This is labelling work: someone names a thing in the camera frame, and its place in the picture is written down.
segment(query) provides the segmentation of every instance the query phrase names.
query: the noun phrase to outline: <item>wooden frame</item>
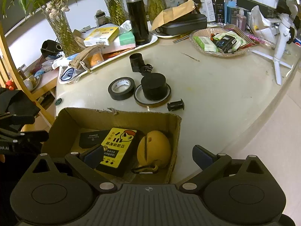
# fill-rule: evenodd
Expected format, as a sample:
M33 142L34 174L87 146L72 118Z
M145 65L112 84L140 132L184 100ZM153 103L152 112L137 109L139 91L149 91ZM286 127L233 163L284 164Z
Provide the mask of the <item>wooden frame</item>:
M34 98L34 96L31 94L31 92L28 90L28 88L25 86L21 76L18 73L18 70L14 64L13 58L11 57L11 53L9 51L6 38L3 32L2 24L0 22L0 49L3 54L3 58L6 64L4 64L3 60L1 60L0 64L0 84L2 86L3 82L7 79L8 80L8 74L9 72L19 90L22 90L27 97L36 103L37 107L40 108L40 115L44 118L46 123L51 126L54 122L54 116L49 114Z

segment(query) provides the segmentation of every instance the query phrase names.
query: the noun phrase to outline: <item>black thermos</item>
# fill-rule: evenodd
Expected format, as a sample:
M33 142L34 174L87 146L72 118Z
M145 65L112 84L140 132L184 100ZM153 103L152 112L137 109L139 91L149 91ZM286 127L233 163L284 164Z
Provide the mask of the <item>black thermos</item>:
M136 45L150 42L143 0L126 0Z

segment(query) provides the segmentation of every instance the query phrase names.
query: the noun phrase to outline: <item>glass vase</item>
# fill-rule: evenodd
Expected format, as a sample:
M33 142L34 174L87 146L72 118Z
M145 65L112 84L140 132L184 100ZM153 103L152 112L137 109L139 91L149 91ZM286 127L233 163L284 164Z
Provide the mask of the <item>glass vase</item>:
M61 44L66 57L82 51L73 37L65 12L59 11L55 17L50 17L49 13L46 11L44 11L43 14L55 35L58 37L58 41Z
M152 22L162 10L166 9L165 0L147 0L149 20Z
M128 19L128 15L124 9L123 0L104 1L108 7L112 23L115 25L122 25Z

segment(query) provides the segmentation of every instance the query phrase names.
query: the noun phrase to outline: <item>black tape roll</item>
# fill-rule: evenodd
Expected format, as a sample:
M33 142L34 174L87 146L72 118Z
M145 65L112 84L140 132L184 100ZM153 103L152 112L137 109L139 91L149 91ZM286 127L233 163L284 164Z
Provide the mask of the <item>black tape roll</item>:
M109 85L108 92L112 99L120 101L131 97L134 94L135 88L135 81L132 78L121 77Z
M141 86L145 98L152 101L164 98L168 91L166 78L160 73L151 73L144 76L141 80Z

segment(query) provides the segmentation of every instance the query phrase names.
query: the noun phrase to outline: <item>yellow box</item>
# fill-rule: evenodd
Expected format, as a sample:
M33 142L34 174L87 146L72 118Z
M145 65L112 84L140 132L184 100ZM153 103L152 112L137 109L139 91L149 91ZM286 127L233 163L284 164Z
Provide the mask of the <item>yellow box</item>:
M94 46L97 44L109 44L118 36L118 27L104 27L97 28L91 32L91 34L84 40L84 44L87 47Z

